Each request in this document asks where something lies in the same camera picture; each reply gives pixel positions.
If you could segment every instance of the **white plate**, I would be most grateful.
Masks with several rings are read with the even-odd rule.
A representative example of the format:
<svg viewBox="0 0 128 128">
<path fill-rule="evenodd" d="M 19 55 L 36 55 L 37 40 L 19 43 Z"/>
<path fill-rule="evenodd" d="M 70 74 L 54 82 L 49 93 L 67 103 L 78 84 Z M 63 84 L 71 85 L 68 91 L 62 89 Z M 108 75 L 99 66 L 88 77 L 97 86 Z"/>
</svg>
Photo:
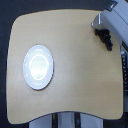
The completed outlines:
<svg viewBox="0 0 128 128">
<path fill-rule="evenodd" d="M 46 47 L 36 45 L 28 51 L 23 63 L 23 74 L 27 84 L 35 90 L 49 84 L 53 75 L 53 58 Z"/>
</svg>

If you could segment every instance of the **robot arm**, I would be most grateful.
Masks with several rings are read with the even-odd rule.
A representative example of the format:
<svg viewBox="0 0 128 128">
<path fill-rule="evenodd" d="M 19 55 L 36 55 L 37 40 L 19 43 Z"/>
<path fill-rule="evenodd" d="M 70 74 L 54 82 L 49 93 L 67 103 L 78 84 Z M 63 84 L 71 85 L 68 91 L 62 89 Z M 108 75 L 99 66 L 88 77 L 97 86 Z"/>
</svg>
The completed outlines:
<svg viewBox="0 0 128 128">
<path fill-rule="evenodd" d="M 111 6 L 100 13 L 91 26 L 97 31 L 109 30 L 112 32 L 119 42 L 121 50 L 128 52 L 128 3 L 126 1 L 112 1 Z"/>
</svg>

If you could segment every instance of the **tabletop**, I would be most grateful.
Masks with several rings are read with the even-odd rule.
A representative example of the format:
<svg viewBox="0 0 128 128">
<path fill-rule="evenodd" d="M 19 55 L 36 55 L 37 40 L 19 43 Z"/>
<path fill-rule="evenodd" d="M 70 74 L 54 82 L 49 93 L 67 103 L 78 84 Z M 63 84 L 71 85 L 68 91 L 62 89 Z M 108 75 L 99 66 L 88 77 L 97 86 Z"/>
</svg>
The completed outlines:
<svg viewBox="0 0 128 128">
<path fill-rule="evenodd" d="M 95 36 L 91 22 L 98 11 L 55 10 L 20 16 L 13 24 L 7 61 L 7 115 L 12 124 L 54 112 L 75 111 L 103 119 L 123 114 L 120 47 L 113 51 Z M 54 74 L 47 88 L 31 89 L 23 61 L 35 45 L 49 49 Z"/>
</svg>

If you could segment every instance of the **floor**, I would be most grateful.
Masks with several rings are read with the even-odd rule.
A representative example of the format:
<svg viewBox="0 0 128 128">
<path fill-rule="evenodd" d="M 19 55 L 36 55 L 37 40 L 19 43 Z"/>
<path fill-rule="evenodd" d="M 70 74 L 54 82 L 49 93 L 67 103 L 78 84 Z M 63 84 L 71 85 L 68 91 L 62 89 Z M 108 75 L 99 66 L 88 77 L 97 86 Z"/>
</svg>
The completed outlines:
<svg viewBox="0 0 128 128">
<path fill-rule="evenodd" d="M 29 125 L 11 125 L 6 110 L 7 52 L 13 22 L 23 14 L 55 9 L 103 10 L 111 0 L 0 0 L 0 128 L 28 128 Z M 104 121 L 104 128 L 126 128 L 124 115 L 118 121 Z"/>
</svg>

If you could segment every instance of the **wooden table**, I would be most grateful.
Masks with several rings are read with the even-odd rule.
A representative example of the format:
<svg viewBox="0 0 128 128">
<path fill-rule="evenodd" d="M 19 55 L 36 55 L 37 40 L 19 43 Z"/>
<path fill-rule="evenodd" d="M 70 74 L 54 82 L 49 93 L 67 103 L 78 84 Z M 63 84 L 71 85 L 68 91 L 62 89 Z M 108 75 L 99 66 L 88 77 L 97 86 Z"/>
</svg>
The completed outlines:
<svg viewBox="0 0 128 128">
<path fill-rule="evenodd" d="M 77 111 L 104 119 L 123 114 L 120 47 L 108 52 L 91 22 L 99 12 L 58 10 L 24 15 L 13 24 L 7 62 L 7 115 L 12 124 L 54 112 Z M 54 75 L 47 88 L 31 89 L 23 61 L 35 45 L 49 49 Z"/>
</svg>

